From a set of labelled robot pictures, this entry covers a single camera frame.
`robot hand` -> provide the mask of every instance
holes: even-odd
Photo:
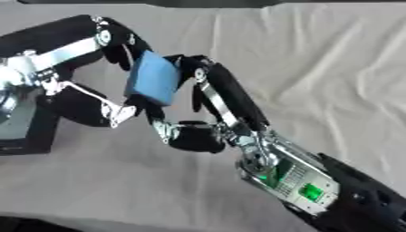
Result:
[[[194,140],[192,145],[200,150],[184,146],[185,139],[173,132],[181,134],[190,125],[172,129],[171,137],[166,137],[170,146],[213,152],[216,146],[208,146],[206,141],[225,141],[240,148],[242,157],[236,166],[241,178],[277,197],[289,211],[320,231],[406,231],[406,199],[401,195],[339,160],[312,154],[278,135],[221,64],[205,56],[175,58],[182,73],[180,85],[188,79],[196,83],[194,111],[206,107],[217,124],[209,126],[211,133],[189,135],[188,140]]]
[[[146,50],[148,44],[126,26],[89,15],[4,35],[0,37],[0,119],[8,119],[30,91],[43,89],[39,105],[80,124],[116,127],[134,114],[134,106],[116,105],[103,94],[71,82],[73,71],[103,56],[128,71],[131,61]]]

